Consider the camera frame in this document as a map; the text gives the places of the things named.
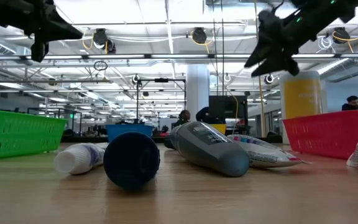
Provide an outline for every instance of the gray tube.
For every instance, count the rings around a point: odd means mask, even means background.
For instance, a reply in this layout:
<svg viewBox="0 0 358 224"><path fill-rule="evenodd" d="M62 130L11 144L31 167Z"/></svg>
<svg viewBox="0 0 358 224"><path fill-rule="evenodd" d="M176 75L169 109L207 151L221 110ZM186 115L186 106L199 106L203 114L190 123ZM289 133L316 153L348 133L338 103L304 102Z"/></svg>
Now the gray tube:
<svg viewBox="0 0 358 224"><path fill-rule="evenodd" d="M245 150L206 123L185 123L174 128L170 138L180 155L196 165L229 177L240 177L248 171Z"/></svg>

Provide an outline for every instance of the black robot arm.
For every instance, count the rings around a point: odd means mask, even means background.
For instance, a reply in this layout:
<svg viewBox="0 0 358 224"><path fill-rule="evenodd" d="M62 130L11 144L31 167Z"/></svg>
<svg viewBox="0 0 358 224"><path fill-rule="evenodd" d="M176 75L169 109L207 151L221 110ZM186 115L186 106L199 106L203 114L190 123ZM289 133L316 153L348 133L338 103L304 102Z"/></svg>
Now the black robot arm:
<svg viewBox="0 0 358 224"><path fill-rule="evenodd" d="M53 0L0 0L0 25L22 29L28 36L35 34L31 58L36 62L44 59L50 41L83 36L59 16Z"/></svg>
<svg viewBox="0 0 358 224"><path fill-rule="evenodd" d="M258 43L244 66L264 62L252 72L252 77L281 70L298 74L299 67L292 55L298 54L307 41L315 41L318 32L337 18L349 22L358 6L358 0L292 0L292 3L297 10L284 19L277 17L275 10L259 13Z"/></svg>

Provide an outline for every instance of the black cable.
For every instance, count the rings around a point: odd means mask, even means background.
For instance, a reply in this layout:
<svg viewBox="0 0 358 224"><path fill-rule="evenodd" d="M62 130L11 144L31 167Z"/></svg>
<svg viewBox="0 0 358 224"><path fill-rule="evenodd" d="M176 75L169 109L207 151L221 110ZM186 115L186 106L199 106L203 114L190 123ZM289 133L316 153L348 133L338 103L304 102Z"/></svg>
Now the black cable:
<svg viewBox="0 0 358 224"><path fill-rule="evenodd" d="M224 96L224 22L223 22L223 0L221 0L222 11L222 96Z"/></svg>
<svg viewBox="0 0 358 224"><path fill-rule="evenodd" d="M213 24L214 24L214 47L215 47L215 59L216 59L216 96L219 95L219 72L218 72L218 50L216 48L216 28L215 28L215 2L212 2L212 14L213 14Z"/></svg>

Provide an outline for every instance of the blue bin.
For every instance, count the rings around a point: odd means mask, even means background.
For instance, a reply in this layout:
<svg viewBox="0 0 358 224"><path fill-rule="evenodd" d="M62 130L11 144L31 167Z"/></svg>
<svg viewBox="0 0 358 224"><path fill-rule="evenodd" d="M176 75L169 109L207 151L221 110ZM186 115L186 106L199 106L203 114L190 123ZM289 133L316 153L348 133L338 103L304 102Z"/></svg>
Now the blue bin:
<svg viewBox="0 0 358 224"><path fill-rule="evenodd" d="M107 135L109 142L111 142L118 135L130 131L136 131L151 137L153 134L153 128L153 126L143 124L109 124L107 125Z"/></svg>

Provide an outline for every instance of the green plastic basket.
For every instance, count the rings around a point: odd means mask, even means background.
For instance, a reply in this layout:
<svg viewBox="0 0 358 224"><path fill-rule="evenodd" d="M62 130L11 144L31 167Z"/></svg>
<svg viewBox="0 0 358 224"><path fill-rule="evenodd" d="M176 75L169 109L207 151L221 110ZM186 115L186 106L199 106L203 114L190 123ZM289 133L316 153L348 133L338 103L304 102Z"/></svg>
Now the green plastic basket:
<svg viewBox="0 0 358 224"><path fill-rule="evenodd" d="M66 122L0 111L0 158L58 149Z"/></svg>

